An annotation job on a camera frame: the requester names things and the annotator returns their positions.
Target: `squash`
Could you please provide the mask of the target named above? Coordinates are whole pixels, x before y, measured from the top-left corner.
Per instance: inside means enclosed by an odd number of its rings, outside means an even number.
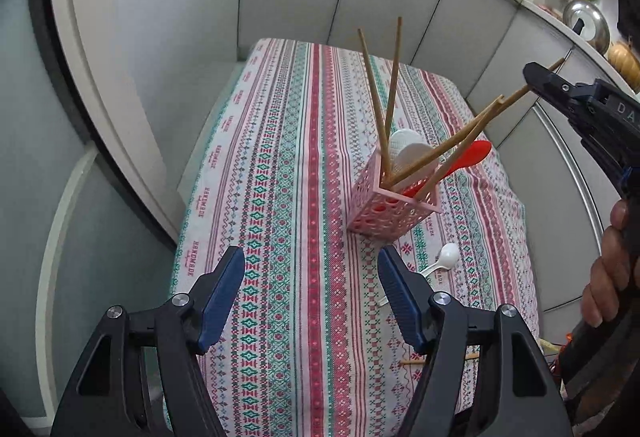
[[[640,92],[640,62],[625,42],[617,42],[607,53],[609,63],[637,94]]]

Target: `hand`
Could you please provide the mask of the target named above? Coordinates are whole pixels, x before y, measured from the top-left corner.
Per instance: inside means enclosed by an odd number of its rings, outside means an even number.
[[[627,219],[627,205],[618,201],[611,210],[611,225],[602,237],[602,256],[591,266],[591,281],[582,292],[580,310],[584,320],[597,327],[602,320],[611,321],[620,303],[616,289],[622,291],[629,284],[629,255],[623,248],[622,233]],[[640,265],[635,266],[634,279],[640,287]]]

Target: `utensil holder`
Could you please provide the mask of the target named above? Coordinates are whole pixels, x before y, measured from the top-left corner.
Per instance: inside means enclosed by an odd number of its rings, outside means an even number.
[[[431,213],[442,213],[438,187],[424,201],[380,187],[380,152],[375,150],[351,189],[347,229],[385,241],[400,238]]]

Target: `plastic basket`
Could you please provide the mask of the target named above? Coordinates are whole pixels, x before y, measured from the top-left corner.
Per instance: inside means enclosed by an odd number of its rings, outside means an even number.
[[[437,186],[422,202],[380,188],[380,152],[375,150],[351,189],[347,229],[390,242],[441,212]]]

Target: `striped tablecloth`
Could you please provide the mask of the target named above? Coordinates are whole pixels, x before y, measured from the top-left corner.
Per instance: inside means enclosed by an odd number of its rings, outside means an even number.
[[[386,106],[391,62],[374,58]],[[394,128],[435,145],[472,118],[449,80],[400,66]],[[223,339],[200,365],[229,435],[390,436],[419,367],[386,305],[381,243],[346,231],[351,186],[376,145],[361,54],[290,40],[258,42],[220,113],[180,236],[172,292],[188,291],[229,245],[246,273]],[[463,305],[516,305],[535,336],[536,294],[524,208],[492,153],[440,186],[442,209],[396,242],[411,268],[456,242],[462,263],[436,290]],[[460,408],[472,401],[469,361]]]

